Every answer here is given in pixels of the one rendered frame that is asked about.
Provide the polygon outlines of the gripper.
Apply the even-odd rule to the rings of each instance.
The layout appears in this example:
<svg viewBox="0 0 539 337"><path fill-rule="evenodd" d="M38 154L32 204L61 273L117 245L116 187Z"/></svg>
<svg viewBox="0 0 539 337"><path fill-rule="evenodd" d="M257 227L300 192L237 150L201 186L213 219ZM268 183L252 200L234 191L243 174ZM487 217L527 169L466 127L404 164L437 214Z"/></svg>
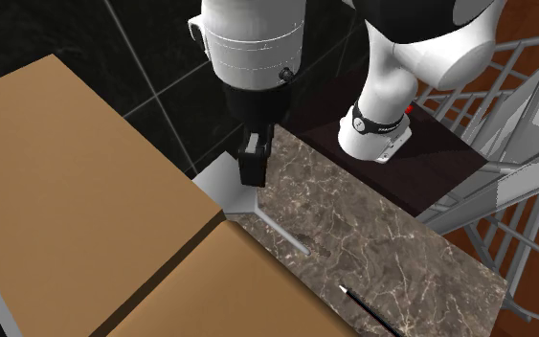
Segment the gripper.
<svg viewBox="0 0 539 337"><path fill-rule="evenodd" d="M254 91L223 84L222 90L230 115L254 132L245 132L238 148L240 181L245 186L264 188L275 124L290 108L292 89L284 84Z"/></svg>

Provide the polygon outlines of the black pen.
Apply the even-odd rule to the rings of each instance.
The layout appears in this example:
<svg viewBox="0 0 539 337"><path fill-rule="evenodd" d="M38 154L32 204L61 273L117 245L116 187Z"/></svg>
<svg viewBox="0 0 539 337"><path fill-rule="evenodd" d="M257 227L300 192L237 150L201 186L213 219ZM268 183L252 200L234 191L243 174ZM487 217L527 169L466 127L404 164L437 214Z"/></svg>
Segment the black pen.
<svg viewBox="0 0 539 337"><path fill-rule="evenodd" d="M352 301L359 305L364 311L366 311L373 319L386 329L392 337L406 337L402 332L397 330L389 321L387 321L376 309L372 308L368 303L365 303L359 296L357 296L351 289L339 284L340 290L346 294Z"/></svg>

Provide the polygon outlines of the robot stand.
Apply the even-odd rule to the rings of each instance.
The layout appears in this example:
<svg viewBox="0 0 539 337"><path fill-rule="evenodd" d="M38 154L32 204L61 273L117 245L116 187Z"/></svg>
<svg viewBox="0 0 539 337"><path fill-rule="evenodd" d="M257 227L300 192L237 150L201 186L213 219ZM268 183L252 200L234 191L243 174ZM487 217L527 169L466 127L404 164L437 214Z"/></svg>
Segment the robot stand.
<svg viewBox="0 0 539 337"><path fill-rule="evenodd" d="M362 68L319 82L292 84L292 105L281 126L340 168L417 216L480 169L486 160L416 103L406 115L410 139L385 164L354 159L337 142L339 122L365 82Z"/></svg>

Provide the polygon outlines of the grey metal staircase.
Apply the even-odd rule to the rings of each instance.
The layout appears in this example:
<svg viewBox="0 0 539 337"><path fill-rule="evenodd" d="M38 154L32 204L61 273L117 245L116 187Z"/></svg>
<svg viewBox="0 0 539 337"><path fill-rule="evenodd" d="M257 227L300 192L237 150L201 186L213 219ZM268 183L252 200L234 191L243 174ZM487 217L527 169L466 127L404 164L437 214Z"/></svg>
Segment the grey metal staircase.
<svg viewBox="0 0 539 337"><path fill-rule="evenodd" d="M482 263L494 272L516 239L502 307L527 322L539 321L539 314L514 300L530 252L539 253L539 36L504 42L496 49L511 55L506 64L491 65L499 75L489 90L436 94L426 88L417 99L419 105L438 103L431 113L438 121L455 101L463 100L465 106L445 126L486 160L418 219L440 235L464 229ZM474 100L481 103L461 127Z"/></svg>

